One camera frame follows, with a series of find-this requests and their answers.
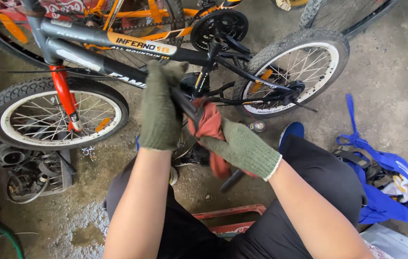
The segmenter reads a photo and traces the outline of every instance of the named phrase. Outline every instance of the green hose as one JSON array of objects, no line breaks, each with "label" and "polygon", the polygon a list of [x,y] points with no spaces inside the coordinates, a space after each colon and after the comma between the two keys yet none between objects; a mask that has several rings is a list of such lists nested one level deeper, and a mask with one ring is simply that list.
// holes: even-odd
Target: green hose
[{"label": "green hose", "polygon": [[23,253],[22,245],[20,244],[20,240],[18,239],[17,235],[2,223],[0,223],[0,235],[5,235],[12,242],[12,245],[17,251],[19,259],[25,259],[25,254]]}]

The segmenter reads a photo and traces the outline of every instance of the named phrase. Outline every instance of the white rim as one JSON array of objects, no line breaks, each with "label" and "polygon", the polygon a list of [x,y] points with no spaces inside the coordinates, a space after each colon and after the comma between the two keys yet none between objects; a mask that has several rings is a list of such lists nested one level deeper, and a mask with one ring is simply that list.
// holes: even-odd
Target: white rim
[{"label": "white rim", "polygon": [[[305,89],[305,91],[303,91],[302,94],[299,96],[298,102],[302,102],[302,101],[308,99],[311,95],[313,95],[314,92],[321,89],[328,82],[328,80],[332,77],[333,73],[335,72],[335,67],[337,66],[338,61],[339,61],[339,54],[338,54],[338,50],[331,44],[328,44],[328,43],[325,43],[325,42],[311,42],[311,43],[303,44],[303,45],[297,46],[295,48],[292,48],[292,49],[290,49],[290,50],[276,56],[275,58],[271,59],[270,62],[266,63],[266,65],[261,67],[257,71],[257,73],[255,73],[255,76],[258,76],[266,67],[271,65],[273,62],[278,60],[280,57],[282,57],[282,56],[284,56],[286,54],[289,54],[292,51],[299,50],[301,48],[307,48],[307,47],[310,48],[310,51],[308,52],[307,57],[309,57],[311,54],[313,54],[319,48],[327,50],[327,52],[329,53],[329,55],[331,57],[330,62],[328,62],[328,64],[329,64],[328,67],[325,67],[326,69],[325,69],[324,74],[319,75],[319,76],[324,76],[324,78],[321,79],[320,81],[318,81],[314,86]],[[317,49],[314,50],[313,52],[311,52],[311,48],[314,48],[314,47],[316,47]],[[248,90],[250,89],[250,87],[252,86],[253,83],[254,82],[252,82],[252,81],[248,82],[248,84],[246,85],[246,87],[244,89],[244,92],[242,94],[242,99],[249,99],[250,98],[250,97],[247,97],[247,95],[248,95]],[[286,106],[279,105],[279,106],[276,106],[275,108],[269,108],[269,109],[257,109],[257,108],[255,108],[255,107],[253,107],[251,105],[244,105],[244,108],[247,111],[249,111],[250,113],[254,113],[254,114],[270,114],[270,113],[280,112],[280,111],[289,109],[289,108],[291,108],[293,106],[295,106],[295,104],[290,103],[290,104],[288,104]]]},{"label": "white rim", "polygon": [[[110,110],[114,109],[115,115],[112,118],[112,120],[110,121],[109,125],[104,127],[101,131],[94,132],[94,133],[91,133],[91,134],[89,134],[89,133],[87,133],[87,131],[85,131],[88,135],[79,136],[79,137],[73,138],[73,139],[69,138],[69,136],[73,137],[74,134],[69,133],[66,130],[66,128],[67,128],[66,126],[65,127],[57,126],[57,128],[59,128],[57,133],[59,133],[59,134],[60,134],[60,132],[67,133],[67,135],[62,140],[41,140],[41,139],[37,139],[37,138],[34,138],[34,137],[29,137],[27,135],[23,135],[23,134],[17,132],[14,129],[14,127],[12,126],[12,123],[11,123],[11,116],[14,113],[14,111],[18,107],[20,107],[22,104],[28,102],[29,100],[44,97],[44,96],[48,96],[48,95],[54,95],[54,96],[57,95],[57,91],[50,91],[50,92],[44,92],[44,93],[39,93],[39,94],[34,94],[32,96],[28,96],[26,98],[23,98],[23,99],[19,100],[18,102],[13,103],[10,107],[8,107],[4,111],[3,115],[1,116],[1,128],[2,128],[2,130],[10,138],[12,138],[12,139],[14,139],[16,141],[25,143],[25,144],[34,145],[34,146],[43,146],[43,147],[48,147],[48,146],[60,147],[60,146],[81,144],[81,143],[91,141],[91,140],[96,139],[96,138],[100,138],[103,135],[105,135],[105,134],[109,133],[110,131],[112,131],[117,126],[117,124],[119,123],[119,121],[121,119],[122,113],[121,113],[120,107],[113,100],[111,100],[108,97],[105,97],[103,95],[96,94],[96,93],[91,93],[91,92],[86,92],[86,91],[70,91],[70,92],[75,93],[75,94],[81,94],[81,96],[82,96],[82,94],[96,96],[96,97],[104,100],[108,104],[110,104],[112,106],[112,108],[110,108]],[[81,116],[80,112],[84,112],[84,111],[86,111],[86,110],[78,110],[77,111],[78,115]]]}]

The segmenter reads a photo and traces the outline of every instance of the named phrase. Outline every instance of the concrete floor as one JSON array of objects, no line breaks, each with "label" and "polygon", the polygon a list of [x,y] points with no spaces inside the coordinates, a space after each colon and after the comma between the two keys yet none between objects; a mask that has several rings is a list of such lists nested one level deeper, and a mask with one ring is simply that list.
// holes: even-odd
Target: concrete floor
[{"label": "concrete floor", "polygon": [[[243,43],[254,52],[295,32],[302,12],[282,12],[268,0],[263,3],[244,1],[238,6],[250,22]],[[275,147],[283,127],[298,120],[305,124],[308,140],[331,150],[339,134],[351,133],[344,96],[352,93],[361,137],[375,149],[397,153],[408,161],[408,0],[401,0],[350,45],[351,56],[344,72],[310,103],[319,113],[298,109],[286,116],[265,120],[266,130],[260,136]],[[31,68],[1,52],[0,67]],[[34,76],[0,73],[0,91]],[[211,85],[217,87],[235,79],[234,74],[220,68],[212,73]],[[111,179],[135,155],[134,138],[140,131],[142,94],[141,90],[118,82],[108,84],[126,97],[130,119],[114,137],[95,146],[92,155],[96,158],[84,156],[81,150],[73,152],[73,162],[78,169],[74,186],[62,194],[41,197],[26,205],[12,204],[0,196],[0,218],[6,225],[16,232],[39,233],[20,236],[29,259],[102,257],[108,220],[100,204]],[[249,122],[233,107],[220,110],[233,121]],[[179,168],[179,173],[180,178],[173,187],[176,198],[192,213],[255,203],[267,206],[274,198],[270,186],[260,179],[245,177],[228,193],[221,194],[222,181],[214,178],[209,168],[187,166]],[[408,224],[389,222],[387,226],[408,236]],[[10,244],[1,240],[0,259],[15,258],[13,254]]]}]

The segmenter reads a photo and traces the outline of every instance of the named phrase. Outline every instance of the green knit glove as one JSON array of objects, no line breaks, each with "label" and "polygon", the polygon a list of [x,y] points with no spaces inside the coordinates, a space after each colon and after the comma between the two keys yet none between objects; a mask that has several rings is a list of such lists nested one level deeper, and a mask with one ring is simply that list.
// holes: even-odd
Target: green knit glove
[{"label": "green knit glove", "polygon": [[149,75],[142,99],[142,130],[138,143],[156,150],[175,150],[180,138],[183,114],[170,98],[170,87],[178,86],[188,69],[187,62],[163,67],[157,60],[148,64]]},{"label": "green knit glove", "polygon": [[244,124],[222,118],[221,129],[226,141],[204,136],[200,139],[201,144],[232,165],[265,181],[270,179],[281,161],[281,154]]}]

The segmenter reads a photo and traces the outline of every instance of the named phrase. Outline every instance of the black pants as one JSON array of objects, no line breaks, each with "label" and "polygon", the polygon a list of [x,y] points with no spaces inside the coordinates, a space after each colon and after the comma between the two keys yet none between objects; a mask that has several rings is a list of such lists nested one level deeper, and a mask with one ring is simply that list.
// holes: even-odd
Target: black pants
[{"label": "black pants", "polygon": [[[347,164],[293,135],[283,143],[281,154],[308,184],[357,226],[359,211],[367,199],[357,175]],[[127,186],[134,162],[135,159],[129,162],[109,187],[104,203],[110,220]],[[175,200],[172,186],[169,186],[158,258],[312,257],[277,199],[245,233],[226,241],[185,210]]]}]

